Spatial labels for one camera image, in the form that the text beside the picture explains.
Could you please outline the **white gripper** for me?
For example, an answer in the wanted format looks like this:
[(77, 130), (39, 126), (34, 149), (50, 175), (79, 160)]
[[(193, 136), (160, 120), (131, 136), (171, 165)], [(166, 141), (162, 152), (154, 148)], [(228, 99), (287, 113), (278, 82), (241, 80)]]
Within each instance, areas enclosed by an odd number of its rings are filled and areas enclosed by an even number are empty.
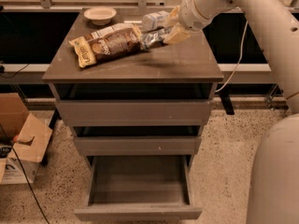
[(215, 0), (183, 0), (164, 19), (164, 27), (172, 29), (163, 42), (173, 45), (188, 39), (191, 35), (187, 30), (200, 31), (208, 26), (214, 11)]

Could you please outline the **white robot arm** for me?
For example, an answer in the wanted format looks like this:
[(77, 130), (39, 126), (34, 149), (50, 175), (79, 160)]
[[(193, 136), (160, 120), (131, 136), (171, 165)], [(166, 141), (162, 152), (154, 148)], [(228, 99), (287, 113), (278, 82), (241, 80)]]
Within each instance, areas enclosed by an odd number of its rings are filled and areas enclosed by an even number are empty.
[(258, 145), (246, 224), (299, 224), (299, 22), (279, 0), (182, 0), (164, 25), (199, 31), (224, 11), (244, 13), (290, 115)]

